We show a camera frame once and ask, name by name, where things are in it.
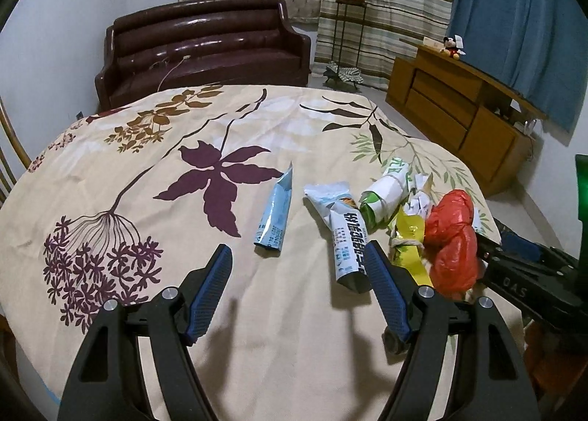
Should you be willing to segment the blue curtain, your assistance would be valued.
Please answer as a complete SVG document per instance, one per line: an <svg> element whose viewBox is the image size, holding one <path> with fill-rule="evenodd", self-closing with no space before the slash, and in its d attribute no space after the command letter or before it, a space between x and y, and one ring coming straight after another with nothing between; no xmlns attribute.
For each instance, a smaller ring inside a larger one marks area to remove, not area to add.
<svg viewBox="0 0 588 421"><path fill-rule="evenodd" d="M574 130L587 89L587 18L576 0L453 0L465 61Z"/></svg>

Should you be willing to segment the floral beige tablecloth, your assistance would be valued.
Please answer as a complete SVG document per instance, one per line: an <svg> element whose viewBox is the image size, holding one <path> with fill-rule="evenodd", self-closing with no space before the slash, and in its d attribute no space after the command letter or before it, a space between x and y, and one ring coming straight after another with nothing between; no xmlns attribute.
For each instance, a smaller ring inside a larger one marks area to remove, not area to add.
<svg viewBox="0 0 588 421"><path fill-rule="evenodd" d="M434 199L465 190L498 239L465 164L360 95L209 85L74 123L1 209L1 304L51 401L106 300L150 300L225 244L233 270L190 351L218 417L376 419L399 363L375 298L336 282L330 230L304 187L344 181L359 197L392 157L433 175ZM282 250L266 250L255 234L290 164Z"/></svg>

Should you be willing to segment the dark brown leather sofa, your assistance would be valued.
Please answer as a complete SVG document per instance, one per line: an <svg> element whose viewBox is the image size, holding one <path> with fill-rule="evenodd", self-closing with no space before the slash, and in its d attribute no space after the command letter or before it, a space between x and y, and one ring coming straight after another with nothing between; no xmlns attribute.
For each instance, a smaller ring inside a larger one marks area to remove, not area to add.
<svg viewBox="0 0 588 421"><path fill-rule="evenodd" d="M311 40L283 0L194 0L117 18L95 78L102 111L203 85L306 86Z"/></svg>

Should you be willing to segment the crumpled white paper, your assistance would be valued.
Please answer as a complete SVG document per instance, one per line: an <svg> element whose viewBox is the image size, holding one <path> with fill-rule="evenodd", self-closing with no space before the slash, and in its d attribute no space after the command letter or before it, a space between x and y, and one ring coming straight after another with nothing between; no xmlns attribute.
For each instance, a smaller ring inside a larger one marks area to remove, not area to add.
<svg viewBox="0 0 588 421"><path fill-rule="evenodd" d="M408 180L408 197L404 204L404 213L408 216L419 216L423 220L431 213L434 206L431 199L431 189L433 189L433 175L424 173L415 173Z"/></svg>

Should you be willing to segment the light blue folded wrapper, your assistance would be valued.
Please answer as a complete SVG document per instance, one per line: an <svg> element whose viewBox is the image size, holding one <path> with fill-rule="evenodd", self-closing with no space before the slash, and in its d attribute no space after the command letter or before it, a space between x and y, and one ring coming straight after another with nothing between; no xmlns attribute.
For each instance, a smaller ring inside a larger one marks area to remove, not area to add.
<svg viewBox="0 0 588 421"><path fill-rule="evenodd" d="M254 245L280 252L292 197L293 165L276 181L265 205L254 238Z"/></svg>

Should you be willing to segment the folded striped cloth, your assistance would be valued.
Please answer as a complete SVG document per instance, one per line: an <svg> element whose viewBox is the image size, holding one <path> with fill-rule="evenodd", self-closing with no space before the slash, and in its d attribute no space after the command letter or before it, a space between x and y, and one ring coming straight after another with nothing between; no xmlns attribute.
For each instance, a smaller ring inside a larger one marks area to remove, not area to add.
<svg viewBox="0 0 588 421"><path fill-rule="evenodd" d="M337 81L351 83L351 85L362 85L364 83L364 78L359 68L343 67L334 61L330 61L326 65L324 75L327 78L337 79Z"/></svg>

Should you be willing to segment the blue white snack bag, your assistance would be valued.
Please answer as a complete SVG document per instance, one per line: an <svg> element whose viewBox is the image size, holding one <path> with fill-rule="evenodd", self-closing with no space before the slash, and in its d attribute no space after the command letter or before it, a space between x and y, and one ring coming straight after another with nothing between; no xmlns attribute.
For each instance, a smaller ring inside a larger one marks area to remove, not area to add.
<svg viewBox="0 0 588 421"><path fill-rule="evenodd" d="M331 231L336 282L351 292L368 293L371 283L364 265L368 231L349 184L308 184L304 196Z"/></svg>

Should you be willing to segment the green white wrapper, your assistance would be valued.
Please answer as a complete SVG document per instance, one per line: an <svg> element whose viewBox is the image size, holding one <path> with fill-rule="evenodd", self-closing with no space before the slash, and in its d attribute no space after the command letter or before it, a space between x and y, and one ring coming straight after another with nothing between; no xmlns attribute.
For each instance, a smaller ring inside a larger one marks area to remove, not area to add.
<svg viewBox="0 0 588 421"><path fill-rule="evenodd" d="M362 193L360 212L369 232L388 224L408 194L409 169L402 158L392 158L382 177Z"/></svg>

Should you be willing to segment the wooden chair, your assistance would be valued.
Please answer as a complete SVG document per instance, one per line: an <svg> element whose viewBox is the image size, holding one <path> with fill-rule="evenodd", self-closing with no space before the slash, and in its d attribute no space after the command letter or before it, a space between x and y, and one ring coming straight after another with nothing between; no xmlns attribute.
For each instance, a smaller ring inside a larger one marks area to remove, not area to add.
<svg viewBox="0 0 588 421"><path fill-rule="evenodd" d="M27 170L31 165L31 158L22 145L4 101L1 102L1 206L4 206L8 196L17 181L17 168Z"/></svg>

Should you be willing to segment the black metal plant stand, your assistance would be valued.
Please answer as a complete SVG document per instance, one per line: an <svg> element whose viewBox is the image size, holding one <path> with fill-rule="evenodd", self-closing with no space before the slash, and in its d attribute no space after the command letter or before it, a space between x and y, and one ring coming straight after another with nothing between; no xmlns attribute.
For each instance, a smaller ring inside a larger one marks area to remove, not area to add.
<svg viewBox="0 0 588 421"><path fill-rule="evenodd" d="M367 9L367 3L336 0L330 61L343 67L360 68Z"/></svg>

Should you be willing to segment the small box on cabinet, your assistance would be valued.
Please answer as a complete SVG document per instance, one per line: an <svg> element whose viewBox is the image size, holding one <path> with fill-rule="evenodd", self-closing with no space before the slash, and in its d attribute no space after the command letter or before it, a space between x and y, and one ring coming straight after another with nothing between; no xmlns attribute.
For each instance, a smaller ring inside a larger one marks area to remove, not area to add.
<svg viewBox="0 0 588 421"><path fill-rule="evenodd" d="M423 45L431 50L436 51L443 51L445 49L445 44L443 42L439 42L438 40L434 40L428 37L423 37Z"/></svg>

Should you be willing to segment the white wifi router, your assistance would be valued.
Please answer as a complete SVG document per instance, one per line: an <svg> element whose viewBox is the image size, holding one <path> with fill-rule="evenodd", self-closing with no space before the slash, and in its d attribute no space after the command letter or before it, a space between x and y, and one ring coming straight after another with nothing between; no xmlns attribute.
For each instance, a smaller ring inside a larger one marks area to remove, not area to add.
<svg viewBox="0 0 588 421"><path fill-rule="evenodd" d="M520 116L519 128L524 135L530 135L535 129L538 118L531 114L524 114Z"/></svg>

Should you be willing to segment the wooden tv cabinet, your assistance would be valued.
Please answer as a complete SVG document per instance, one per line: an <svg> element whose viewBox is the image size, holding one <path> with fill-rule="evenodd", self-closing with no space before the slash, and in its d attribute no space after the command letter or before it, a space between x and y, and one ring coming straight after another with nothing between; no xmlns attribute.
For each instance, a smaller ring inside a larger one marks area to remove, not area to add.
<svg viewBox="0 0 588 421"><path fill-rule="evenodd" d="M422 44L414 57L395 59L386 101L462 160L486 196L509 189L532 154L533 139L520 131L520 116L546 118L492 76Z"/></svg>

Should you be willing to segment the orange plastic bag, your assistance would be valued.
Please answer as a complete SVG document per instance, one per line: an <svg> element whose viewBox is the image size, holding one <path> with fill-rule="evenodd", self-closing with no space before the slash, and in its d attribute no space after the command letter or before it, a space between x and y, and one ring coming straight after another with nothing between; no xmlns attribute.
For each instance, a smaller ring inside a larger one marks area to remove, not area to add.
<svg viewBox="0 0 588 421"><path fill-rule="evenodd" d="M462 189L455 189L431 209L424 228L431 281L441 295L451 300L461 300L478 279L473 216L472 198Z"/></svg>

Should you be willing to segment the striped curtain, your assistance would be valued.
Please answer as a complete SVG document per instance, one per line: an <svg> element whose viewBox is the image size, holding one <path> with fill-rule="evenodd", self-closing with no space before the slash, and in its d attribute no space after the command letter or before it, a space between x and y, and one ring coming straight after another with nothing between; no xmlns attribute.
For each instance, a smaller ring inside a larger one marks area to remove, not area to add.
<svg viewBox="0 0 588 421"><path fill-rule="evenodd" d="M397 57L412 58L423 37L441 40L448 29L452 0L367 0L360 70L364 84L388 86ZM313 71L320 74L330 61L336 0L322 0Z"/></svg>

